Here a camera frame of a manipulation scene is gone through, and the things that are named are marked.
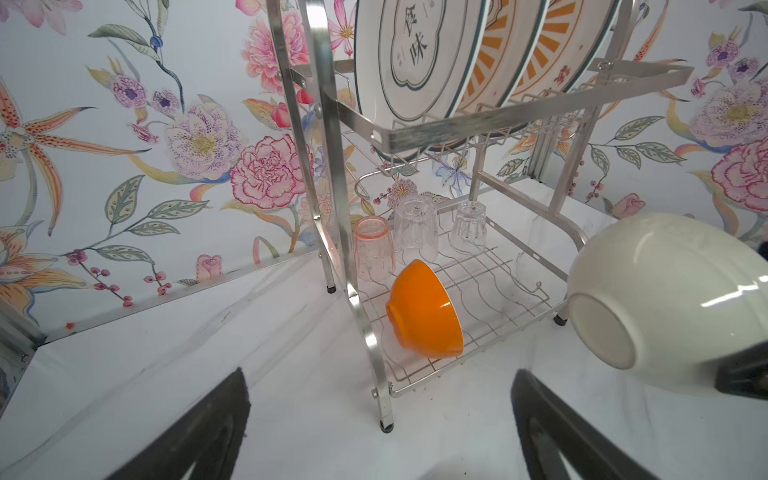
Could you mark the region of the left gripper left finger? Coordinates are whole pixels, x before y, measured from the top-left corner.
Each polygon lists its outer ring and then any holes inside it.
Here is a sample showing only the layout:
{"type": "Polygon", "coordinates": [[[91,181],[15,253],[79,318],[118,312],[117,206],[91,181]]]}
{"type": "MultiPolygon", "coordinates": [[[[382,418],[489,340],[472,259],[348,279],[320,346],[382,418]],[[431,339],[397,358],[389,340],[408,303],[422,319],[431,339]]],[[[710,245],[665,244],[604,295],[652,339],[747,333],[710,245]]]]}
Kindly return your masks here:
{"type": "Polygon", "coordinates": [[[241,369],[228,375],[112,479],[229,479],[250,413],[241,369]]]}

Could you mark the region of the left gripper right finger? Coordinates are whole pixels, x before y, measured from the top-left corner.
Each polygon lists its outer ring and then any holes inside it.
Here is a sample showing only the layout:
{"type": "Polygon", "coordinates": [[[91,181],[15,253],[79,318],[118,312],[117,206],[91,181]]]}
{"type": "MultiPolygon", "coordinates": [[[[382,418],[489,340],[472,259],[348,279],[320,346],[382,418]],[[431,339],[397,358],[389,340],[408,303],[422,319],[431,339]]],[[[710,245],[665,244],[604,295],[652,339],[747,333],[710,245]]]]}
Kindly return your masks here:
{"type": "Polygon", "coordinates": [[[511,403],[531,479],[653,479],[531,371],[516,372],[511,403]]]}

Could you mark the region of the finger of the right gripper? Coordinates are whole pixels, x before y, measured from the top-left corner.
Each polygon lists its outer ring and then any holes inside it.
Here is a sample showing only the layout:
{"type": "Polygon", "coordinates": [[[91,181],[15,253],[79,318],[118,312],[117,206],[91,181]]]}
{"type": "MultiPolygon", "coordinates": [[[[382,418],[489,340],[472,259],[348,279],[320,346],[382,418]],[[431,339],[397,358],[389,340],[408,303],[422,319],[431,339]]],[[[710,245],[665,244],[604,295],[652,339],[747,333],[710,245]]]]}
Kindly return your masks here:
{"type": "Polygon", "coordinates": [[[767,342],[724,358],[714,388],[723,394],[767,400],[767,342]]]}

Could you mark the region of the cream white bowl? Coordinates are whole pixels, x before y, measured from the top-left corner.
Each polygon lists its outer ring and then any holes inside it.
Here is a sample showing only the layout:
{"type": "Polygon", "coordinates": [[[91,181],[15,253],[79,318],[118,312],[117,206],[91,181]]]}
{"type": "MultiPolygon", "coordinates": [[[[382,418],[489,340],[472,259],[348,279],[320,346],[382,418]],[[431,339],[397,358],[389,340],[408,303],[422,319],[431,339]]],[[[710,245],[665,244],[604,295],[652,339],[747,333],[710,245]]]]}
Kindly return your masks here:
{"type": "Polygon", "coordinates": [[[707,395],[721,360],[767,340],[767,261],[701,221],[638,214],[579,251],[567,308],[607,365],[654,387],[707,395]]]}

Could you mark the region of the orange bowl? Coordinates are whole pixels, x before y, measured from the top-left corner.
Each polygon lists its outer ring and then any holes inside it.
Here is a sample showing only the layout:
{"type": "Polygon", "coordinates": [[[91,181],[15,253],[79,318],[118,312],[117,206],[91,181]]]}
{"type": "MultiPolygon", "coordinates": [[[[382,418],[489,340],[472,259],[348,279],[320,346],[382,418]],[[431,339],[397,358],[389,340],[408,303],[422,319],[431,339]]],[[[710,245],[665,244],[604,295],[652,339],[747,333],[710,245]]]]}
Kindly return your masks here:
{"type": "Polygon", "coordinates": [[[434,271],[422,260],[395,279],[386,305],[400,346],[428,359],[458,357],[464,351],[461,324],[434,271]]]}

